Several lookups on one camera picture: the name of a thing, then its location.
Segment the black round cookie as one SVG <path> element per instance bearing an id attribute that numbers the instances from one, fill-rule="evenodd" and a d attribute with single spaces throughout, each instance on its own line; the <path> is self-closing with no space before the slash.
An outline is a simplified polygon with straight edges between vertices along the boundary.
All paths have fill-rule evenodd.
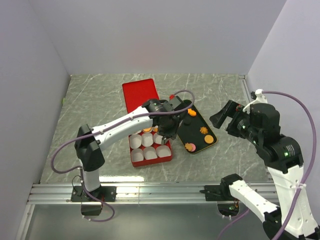
<path id="1" fill-rule="evenodd" d="M 190 118 L 185 118 L 183 120 L 184 125 L 189 126 L 191 124 L 192 120 Z"/>

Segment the round waffle cookie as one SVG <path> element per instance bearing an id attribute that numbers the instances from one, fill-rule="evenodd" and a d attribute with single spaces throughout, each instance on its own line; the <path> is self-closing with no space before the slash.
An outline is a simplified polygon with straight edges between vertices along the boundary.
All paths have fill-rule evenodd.
<path id="1" fill-rule="evenodd" d="M 151 133 L 152 130 L 153 130 L 153 128 L 152 128 L 152 127 L 149 127 L 149 128 L 144 128 L 144 129 L 142 129 L 142 132 L 143 132 L 143 133 Z"/>

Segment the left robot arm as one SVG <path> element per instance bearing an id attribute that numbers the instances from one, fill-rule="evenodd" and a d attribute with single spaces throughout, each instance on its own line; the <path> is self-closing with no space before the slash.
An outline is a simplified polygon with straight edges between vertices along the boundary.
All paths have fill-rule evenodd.
<path id="1" fill-rule="evenodd" d="M 89 201 L 99 200 L 102 196 L 99 168 L 105 163 L 104 150 L 124 137 L 154 127 L 161 136 L 160 144 L 165 145 L 176 138 L 187 110 L 178 96 L 169 101 L 150 99 L 108 124 L 94 128 L 81 126 L 74 147 L 82 169 L 83 196 Z"/>

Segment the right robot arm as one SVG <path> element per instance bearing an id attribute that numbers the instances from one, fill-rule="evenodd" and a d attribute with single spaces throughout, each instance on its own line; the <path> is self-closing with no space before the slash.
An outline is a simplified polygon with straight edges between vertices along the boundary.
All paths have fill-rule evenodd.
<path id="1" fill-rule="evenodd" d="M 248 140 L 263 160 L 274 182 L 279 204 L 266 200 L 235 173 L 221 179 L 221 196 L 243 202 L 261 220 L 269 239 L 284 227 L 279 240 L 318 240 L 320 226 L 313 217 L 306 186 L 302 183 L 302 151 L 295 139 L 281 134 L 280 113 L 268 103 L 251 104 L 246 112 L 243 105 L 229 100 L 209 119 L 218 129 L 227 117 L 231 118 L 227 133 Z"/>

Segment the paper cup centre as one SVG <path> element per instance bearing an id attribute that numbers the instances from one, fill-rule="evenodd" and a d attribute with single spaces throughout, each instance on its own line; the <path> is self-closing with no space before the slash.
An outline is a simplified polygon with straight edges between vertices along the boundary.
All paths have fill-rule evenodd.
<path id="1" fill-rule="evenodd" d="M 150 147 L 154 143 L 153 141 L 153 134 L 152 133 L 143 133 L 141 135 L 141 144 L 144 147 Z"/>

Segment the paper cup front right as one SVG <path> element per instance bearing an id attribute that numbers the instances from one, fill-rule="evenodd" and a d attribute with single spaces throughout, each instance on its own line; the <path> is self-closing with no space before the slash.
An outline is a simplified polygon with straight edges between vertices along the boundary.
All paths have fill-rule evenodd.
<path id="1" fill-rule="evenodd" d="M 167 145 L 160 145 L 156 148 L 156 154 L 159 158 L 165 158 L 171 156 L 172 152 Z"/>

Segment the fish shaped cookie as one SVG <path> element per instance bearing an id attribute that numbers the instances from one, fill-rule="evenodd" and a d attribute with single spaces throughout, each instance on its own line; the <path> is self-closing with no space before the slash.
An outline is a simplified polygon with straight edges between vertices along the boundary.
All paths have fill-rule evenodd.
<path id="1" fill-rule="evenodd" d="M 189 108 L 187 110 L 187 113 L 191 116 L 191 117 L 195 117 L 197 115 L 197 112 L 195 110 L 193 110 L 192 108 Z"/>

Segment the black tray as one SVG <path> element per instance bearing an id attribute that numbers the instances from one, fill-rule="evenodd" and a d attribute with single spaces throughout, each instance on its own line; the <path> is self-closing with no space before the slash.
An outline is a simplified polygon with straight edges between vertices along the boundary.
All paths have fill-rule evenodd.
<path id="1" fill-rule="evenodd" d="M 190 125 L 184 125 L 184 119 L 177 131 L 177 136 L 180 139 L 181 143 L 185 147 L 186 143 L 195 144 L 196 150 L 194 152 L 192 151 L 186 151 L 190 154 L 197 154 L 205 149 L 208 149 L 209 147 L 212 147 L 218 142 L 218 138 L 216 137 L 215 133 L 212 131 L 210 126 L 207 124 L 201 113 L 198 111 L 195 105 L 190 107 L 191 109 L 195 110 L 197 115 L 195 117 L 192 117 L 188 114 L 188 110 L 186 111 L 185 118 L 191 119 Z M 202 134 L 200 132 L 201 127 L 206 127 L 208 129 L 208 134 Z M 204 137 L 206 135 L 211 135 L 214 138 L 214 142 L 212 144 L 207 144 L 204 141 Z"/>

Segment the flower cookie front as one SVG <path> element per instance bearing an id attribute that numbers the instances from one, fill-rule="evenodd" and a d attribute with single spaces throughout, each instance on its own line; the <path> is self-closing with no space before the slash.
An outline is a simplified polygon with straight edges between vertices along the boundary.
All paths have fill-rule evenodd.
<path id="1" fill-rule="evenodd" d="M 192 152 L 193 151 L 193 145 L 191 143 L 186 143 L 184 145 L 185 149 L 189 152 Z"/>

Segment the red tin box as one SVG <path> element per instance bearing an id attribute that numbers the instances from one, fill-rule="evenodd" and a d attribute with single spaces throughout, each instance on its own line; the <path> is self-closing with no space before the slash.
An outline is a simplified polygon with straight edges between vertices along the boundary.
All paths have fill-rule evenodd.
<path id="1" fill-rule="evenodd" d="M 170 142 L 168 141 L 168 142 L 167 142 L 166 144 L 164 144 L 164 145 L 166 145 L 166 146 L 168 146 L 168 147 L 170 148 L 171 153 L 172 153 L 171 156 L 158 157 L 158 158 L 156 158 L 156 159 L 151 159 L 151 160 L 146 160 L 146 159 L 144 158 L 143 161 L 139 161 L 139 162 L 132 162 L 132 160 L 131 160 L 131 151 L 132 151 L 133 149 L 130 148 L 130 146 L 129 146 L 129 148 L 130 148 L 130 160 L 131 160 L 131 164 L 133 165 L 133 167 L 136 168 L 136 167 L 143 167 L 143 166 L 160 164 L 160 163 L 165 163 L 165 162 L 171 161 L 172 158 L 173 158 L 173 152 L 172 152 L 171 144 L 170 144 Z M 151 147 L 155 148 L 155 150 L 156 150 L 156 148 L 159 147 L 159 146 L 161 146 L 161 145 L 156 144 L 156 143 L 153 142 L 153 144 L 152 144 Z M 143 145 L 140 146 L 140 149 L 144 150 L 144 148 L 146 148 L 146 147 L 144 147 Z"/>

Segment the paper cup front middle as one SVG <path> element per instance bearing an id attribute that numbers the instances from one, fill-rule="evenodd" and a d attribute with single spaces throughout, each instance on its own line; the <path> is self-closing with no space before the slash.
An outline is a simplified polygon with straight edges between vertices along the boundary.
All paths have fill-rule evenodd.
<path id="1" fill-rule="evenodd" d="M 152 146 L 148 146 L 143 149 L 143 156 L 146 160 L 153 160 L 158 158 L 156 149 Z"/>

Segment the swirl star cookie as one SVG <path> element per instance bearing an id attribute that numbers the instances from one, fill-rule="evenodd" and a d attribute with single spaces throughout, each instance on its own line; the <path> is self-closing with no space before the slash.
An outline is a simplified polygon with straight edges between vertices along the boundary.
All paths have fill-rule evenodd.
<path id="1" fill-rule="evenodd" d="M 208 129 L 206 127 L 204 127 L 204 126 L 201 127 L 199 131 L 204 135 L 208 134 L 208 132 L 209 132 Z"/>

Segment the pink round cookie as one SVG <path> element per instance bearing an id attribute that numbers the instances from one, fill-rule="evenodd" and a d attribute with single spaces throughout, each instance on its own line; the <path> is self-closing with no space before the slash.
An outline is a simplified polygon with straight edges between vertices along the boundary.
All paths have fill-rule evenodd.
<path id="1" fill-rule="evenodd" d="M 193 143 L 191 143 L 190 145 L 191 145 L 191 151 L 194 152 L 196 150 L 196 145 Z"/>

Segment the paper cup middle left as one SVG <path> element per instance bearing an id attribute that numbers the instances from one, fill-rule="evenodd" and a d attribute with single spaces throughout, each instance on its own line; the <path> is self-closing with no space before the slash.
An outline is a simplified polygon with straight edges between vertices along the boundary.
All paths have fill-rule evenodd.
<path id="1" fill-rule="evenodd" d="M 142 145 L 142 136 L 140 134 L 132 134 L 129 137 L 129 146 L 131 149 L 138 149 Z"/>

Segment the round orange cookie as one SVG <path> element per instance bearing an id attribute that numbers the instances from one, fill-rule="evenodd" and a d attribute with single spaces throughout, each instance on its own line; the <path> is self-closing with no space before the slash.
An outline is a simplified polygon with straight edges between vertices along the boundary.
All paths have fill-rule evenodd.
<path id="1" fill-rule="evenodd" d="M 214 137 L 212 135 L 206 135 L 204 137 L 204 141 L 207 143 L 207 144 L 212 144 L 214 142 Z"/>

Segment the paper cup front left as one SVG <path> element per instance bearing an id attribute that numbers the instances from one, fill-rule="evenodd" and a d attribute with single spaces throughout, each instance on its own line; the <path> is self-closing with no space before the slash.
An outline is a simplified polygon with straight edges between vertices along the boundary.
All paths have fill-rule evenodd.
<path id="1" fill-rule="evenodd" d="M 133 149 L 131 151 L 130 155 L 131 155 L 131 161 L 133 163 L 141 162 L 141 161 L 144 160 L 144 153 L 143 153 L 143 150 L 141 148 Z"/>

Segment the red tin lid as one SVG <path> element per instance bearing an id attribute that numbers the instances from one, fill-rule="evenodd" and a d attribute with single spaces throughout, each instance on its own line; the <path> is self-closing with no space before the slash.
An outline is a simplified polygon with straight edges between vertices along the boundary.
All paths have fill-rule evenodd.
<path id="1" fill-rule="evenodd" d="M 123 83 L 122 90 L 127 113 L 131 113 L 150 99 L 159 100 L 152 78 Z"/>

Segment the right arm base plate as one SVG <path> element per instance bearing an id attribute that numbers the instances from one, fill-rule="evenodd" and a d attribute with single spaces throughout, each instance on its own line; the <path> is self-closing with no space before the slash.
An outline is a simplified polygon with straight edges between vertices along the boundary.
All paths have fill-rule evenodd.
<path id="1" fill-rule="evenodd" d="M 232 201 L 234 199 L 227 188 L 222 185 L 205 185 L 204 189 L 199 192 L 204 194 L 207 202 Z"/>

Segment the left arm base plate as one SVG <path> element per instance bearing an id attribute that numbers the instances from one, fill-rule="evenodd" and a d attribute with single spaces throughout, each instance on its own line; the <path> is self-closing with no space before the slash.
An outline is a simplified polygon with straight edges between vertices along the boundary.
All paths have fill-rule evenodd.
<path id="1" fill-rule="evenodd" d="M 116 186 L 100 186 L 90 194 L 95 198 L 104 202 L 114 202 L 117 194 Z M 70 197 L 71 202 L 93 202 L 95 201 L 92 197 L 84 191 L 82 186 L 74 186 Z"/>

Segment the aluminium rail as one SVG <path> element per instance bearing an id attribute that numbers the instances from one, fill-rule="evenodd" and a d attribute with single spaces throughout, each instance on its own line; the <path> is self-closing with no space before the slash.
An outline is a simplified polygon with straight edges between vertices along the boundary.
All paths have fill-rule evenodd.
<path id="1" fill-rule="evenodd" d="M 206 185 L 218 186 L 219 182 L 105 182 L 115 186 L 115 201 L 110 205 L 128 204 L 206 204 L 200 191 Z M 71 201 L 73 187 L 68 184 L 34 184 L 27 199 L 28 205 L 66 205 Z"/>

